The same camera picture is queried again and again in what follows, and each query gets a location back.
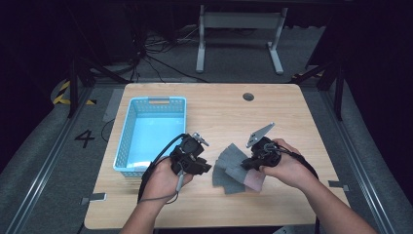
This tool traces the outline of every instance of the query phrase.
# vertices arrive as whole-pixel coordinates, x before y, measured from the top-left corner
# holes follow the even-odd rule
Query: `gray floor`
[[[284,75],[276,75],[266,49],[266,42],[271,41],[273,33],[267,30],[234,31],[214,30],[207,33],[205,72],[195,72],[197,58],[197,38],[186,44],[174,47],[168,52],[151,54],[166,64],[178,69],[178,73],[155,60],[146,58],[137,67],[137,82],[197,82],[189,76],[202,78],[210,83],[284,83],[290,77],[305,71],[305,64],[311,55],[322,28],[285,29],[278,46],[279,56],[284,68]],[[315,88],[316,78],[301,85],[320,135],[329,153],[333,166],[343,184],[349,185],[346,193],[352,208],[364,217],[372,226],[382,233],[413,233],[413,210],[401,192],[392,174],[384,163],[355,105],[351,92],[345,87],[343,100],[343,122],[337,122],[331,115],[331,98],[334,89],[322,93]],[[85,105],[79,115],[67,120],[68,105],[58,104],[44,121],[33,131],[21,146],[8,167],[0,175],[0,233],[5,233],[30,187],[36,185],[36,176],[48,160],[50,152],[56,147],[56,140],[62,138],[61,153],[50,175],[45,176],[47,182],[37,193],[38,200],[31,203],[25,213],[27,219],[19,225],[20,233],[76,233],[85,218],[87,206],[80,206],[82,197],[88,197],[94,189],[100,163],[106,147],[106,139],[110,136],[113,116],[108,110],[114,92],[122,92],[123,86],[116,85],[108,79],[97,80],[90,91],[89,99],[96,99],[97,104]],[[89,90],[81,89],[83,94]],[[67,125],[71,125],[67,136],[60,134]],[[356,151],[372,186],[377,192],[393,230],[384,231],[380,219],[372,210],[374,207],[364,196],[364,187],[352,169],[349,147],[345,143],[340,128],[350,137],[352,147]],[[83,148],[83,141],[74,140],[85,131],[91,131],[93,140]],[[313,233],[313,225],[295,226],[295,233]],[[81,233],[118,233],[119,230],[87,230]],[[234,230],[204,230],[205,233],[247,233]],[[180,230],[180,233],[193,233],[191,230]],[[169,233],[158,230],[158,233]]]

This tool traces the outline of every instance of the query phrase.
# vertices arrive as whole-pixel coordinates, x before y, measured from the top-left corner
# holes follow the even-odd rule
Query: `hand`
[[[283,139],[276,138],[273,139],[273,142],[291,152],[301,154],[296,148],[287,144]],[[286,185],[298,189],[301,189],[303,183],[306,183],[308,179],[315,178],[300,162],[286,153],[282,153],[282,159],[278,165],[273,168],[261,166],[260,172],[264,173],[266,176],[276,177]]]
[[[156,166],[155,171],[152,173],[151,177],[148,180],[148,183],[145,186],[145,190],[143,191],[141,198],[142,201],[145,199],[160,198],[171,195],[170,197],[165,199],[147,201],[159,202],[164,205],[173,197],[173,195],[176,193],[176,185],[179,181],[179,176],[172,171],[170,166],[170,158],[163,160],[158,164],[158,166]],[[193,175],[184,175],[183,185],[190,182],[192,178]]]

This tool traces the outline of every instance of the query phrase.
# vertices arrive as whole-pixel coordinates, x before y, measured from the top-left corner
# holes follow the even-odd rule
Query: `forearm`
[[[121,233],[151,234],[154,229],[155,219],[163,205],[163,203],[159,203],[158,201],[138,204],[122,228]]]
[[[327,233],[376,233],[364,219],[318,180],[309,178],[300,189]]]

